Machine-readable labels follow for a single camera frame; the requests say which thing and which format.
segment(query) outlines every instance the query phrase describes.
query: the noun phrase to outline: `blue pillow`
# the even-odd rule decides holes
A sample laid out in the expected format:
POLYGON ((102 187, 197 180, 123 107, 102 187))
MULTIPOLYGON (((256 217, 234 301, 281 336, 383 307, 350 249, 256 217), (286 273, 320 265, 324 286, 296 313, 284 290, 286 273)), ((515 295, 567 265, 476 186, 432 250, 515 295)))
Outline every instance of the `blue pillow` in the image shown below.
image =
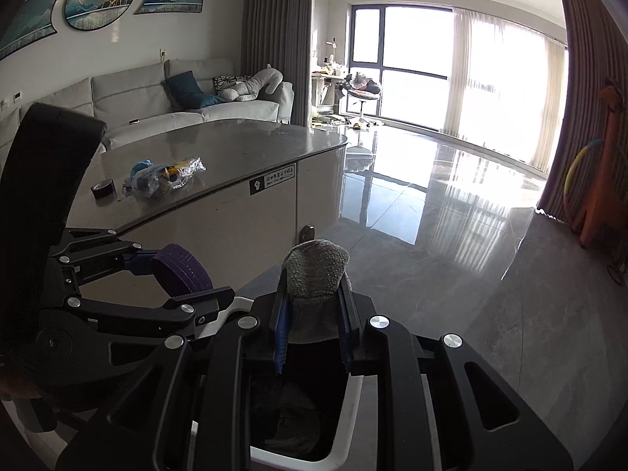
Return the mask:
POLYGON ((168 78, 166 86, 171 96, 175 98, 184 110, 199 110, 200 108, 225 102, 216 95, 203 93, 194 79, 192 71, 168 78))

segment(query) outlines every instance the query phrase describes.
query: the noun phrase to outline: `silver screw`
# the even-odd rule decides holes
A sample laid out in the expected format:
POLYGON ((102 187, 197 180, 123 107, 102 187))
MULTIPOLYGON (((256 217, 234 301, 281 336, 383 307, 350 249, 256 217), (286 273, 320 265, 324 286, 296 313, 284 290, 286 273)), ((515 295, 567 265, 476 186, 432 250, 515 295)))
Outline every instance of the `silver screw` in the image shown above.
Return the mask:
POLYGON ((242 329, 252 329, 255 326, 257 326, 257 319, 255 317, 252 317, 250 315, 246 315, 244 317, 242 317, 238 322, 237 322, 238 326, 240 326, 242 329))
POLYGON ((462 345, 462 338, 460 338, 458 335, 454 335, 453 333, 450 333, 449 335, 443 336, 443 342, 445 342, 445 345, 447 347, 456 349, 456 347, 459 347, 462 345))
POLYGON ((371 320, 369 320, 369 324, 371 324, 371 326, 375 329, 387 328, 390 323, 391 322, 383 315, 376 315, 375 317, 371 317, 371 320))
POLYGON ((178 349, 183 345, 183 338, 179 335, 172 335, 165 339, 164 344, 168 349, 178 349))

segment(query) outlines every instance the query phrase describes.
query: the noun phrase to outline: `white wall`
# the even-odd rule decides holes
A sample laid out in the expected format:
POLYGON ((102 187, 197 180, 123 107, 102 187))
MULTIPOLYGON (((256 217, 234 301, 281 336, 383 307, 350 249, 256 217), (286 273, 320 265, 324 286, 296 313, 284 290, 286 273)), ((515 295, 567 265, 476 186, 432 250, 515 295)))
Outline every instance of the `white wall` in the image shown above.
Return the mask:
POLYGON ((231 58, 239 68, 244 0, 203 0, 202 13, 134 15, 143 1, 133 0, 105 28, 81 32, 65 22, 65 0, 57 0, 57 34, 0 61, 0 99, 9 98, 3 113, 13 109, 18 91, 29 102, 88 76, 157 63, 160 48, 168 58, 231 58))
POLYGON ((316 50, 318 65, 323 64, 325 56, 329 54, 328 40, 332 40, 327 30, 329 16, 329 0, 314 0, 314 19, 312 21, 312 52, 316 50))
POLYGON ((486 14, 495 15, 516 23, 528 26, 542 32, 561 42, 567 42, 567 33, 561 26, 548 21, 538 15, 516 9, 509 5, 500 4, 490 0, 329 0, 329 21, 327 33, 336 37, 338 45, 338 62, 344 63, 347 57, 347 39, 349 38, 349 17, 351 5, 357 4, 383 4, 383 3, 414 3, 432 4, 444 7, 457 7, 459 9, 475 10, 486 14))

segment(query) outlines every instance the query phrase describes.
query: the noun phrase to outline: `gray tabletop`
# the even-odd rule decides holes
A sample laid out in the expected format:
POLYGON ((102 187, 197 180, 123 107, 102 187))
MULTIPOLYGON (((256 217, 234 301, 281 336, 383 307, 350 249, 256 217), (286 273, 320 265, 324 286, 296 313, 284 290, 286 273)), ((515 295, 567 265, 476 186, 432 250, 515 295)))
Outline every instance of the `gray tabletop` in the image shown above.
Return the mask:
POLYGON ((200 196, 310 155, 347 144, 338 133, 260 120, 230 119, 192 125, 155 135, 95 157, 72 205, 67 225, 130 230, 147 219, 200 196), (131 195, 95 200, 90 187, 103 179, 122 184, 131 168, 150 159, 169 164, 200 157, 206 170, 183 188, 158 198, 131 195))

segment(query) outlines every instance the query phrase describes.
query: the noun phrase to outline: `desk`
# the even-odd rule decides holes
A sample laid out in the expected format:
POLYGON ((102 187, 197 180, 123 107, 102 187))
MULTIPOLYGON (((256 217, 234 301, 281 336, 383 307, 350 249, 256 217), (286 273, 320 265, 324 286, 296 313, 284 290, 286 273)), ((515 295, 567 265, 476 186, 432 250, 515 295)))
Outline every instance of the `desk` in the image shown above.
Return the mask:
MULTIPOLYGON (((338 219, 346 145, 338 133, 244 119, 152 136, 92 161, 67 226, 111 228, 145 249, 178 243, 199 259, 214 286, 238 289, 280 262, 303 226, 322 230, 338 219), (162 198, 96 201, 89 190, 108 177, 120 190, 139 161, 188 157, 200 157, 206 171, 162 198), (290 178, 251 194, 251 181, 285 168, 290 178)), ((152 277, 127 272, 81 288, 86 297, 125 305, 157 307, 167 299, 152 277)))
POLYGON ((344 76, 312 73, 312 106, 316 106, 319 113, 323 111, 338 113, 335 84, 344 79, 344 76))

